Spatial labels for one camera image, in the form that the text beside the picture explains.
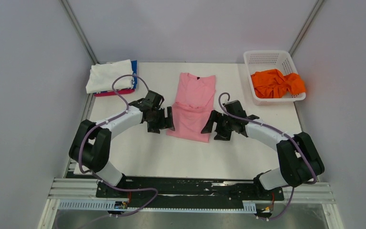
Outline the pink t-shirt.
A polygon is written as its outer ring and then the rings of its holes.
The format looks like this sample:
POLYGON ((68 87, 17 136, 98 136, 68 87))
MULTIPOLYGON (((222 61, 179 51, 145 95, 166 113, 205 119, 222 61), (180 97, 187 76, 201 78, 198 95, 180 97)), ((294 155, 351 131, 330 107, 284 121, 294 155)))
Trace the pink t-shirt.
POLYGON ((175 101, 172 105, 175 130, 167 130, 168 136, 209 143, 210 134, 202 134, 202 129, 214 109, 216 76, 198 77, 181 73, 175 101))

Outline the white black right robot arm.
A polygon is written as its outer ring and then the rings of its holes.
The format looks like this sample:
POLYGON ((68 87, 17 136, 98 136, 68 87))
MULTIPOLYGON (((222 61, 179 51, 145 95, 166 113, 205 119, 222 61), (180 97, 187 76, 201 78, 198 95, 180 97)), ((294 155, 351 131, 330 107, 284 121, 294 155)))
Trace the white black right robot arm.
POLYGON ((230 141, 232 132, 236 132, 263 143, 277 153, 279 167, 254 178, 253 192, 257 198, 267 198, 274 188, 316 182, 317 176, 324 173, 325 166, 308 133, 287 134, 256 115, 247 115, 238 100, 221 106, 223 113, 211 111, 202 134, 215 131, 215 140, 230 141))

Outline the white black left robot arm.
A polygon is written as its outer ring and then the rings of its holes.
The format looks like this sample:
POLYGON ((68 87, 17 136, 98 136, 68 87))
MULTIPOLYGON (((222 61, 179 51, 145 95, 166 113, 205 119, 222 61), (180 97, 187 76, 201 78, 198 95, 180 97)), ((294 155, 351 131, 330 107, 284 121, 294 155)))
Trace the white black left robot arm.
POLYGON ((162 108, 164 97, 149 90, 144 98, 126 104, 126 110, 101 121, 84 120, 80 123, 69 150, 69 157, 78 162, 87 172, 98 176, 109 185, 108 190, 115 197, 122 197, 127 184, 122 181, 123 173, 110 161, 111 141, 127 129, 147 124, 149 133, 159 134, 163 129, 174 131, 173 109, 162 108))

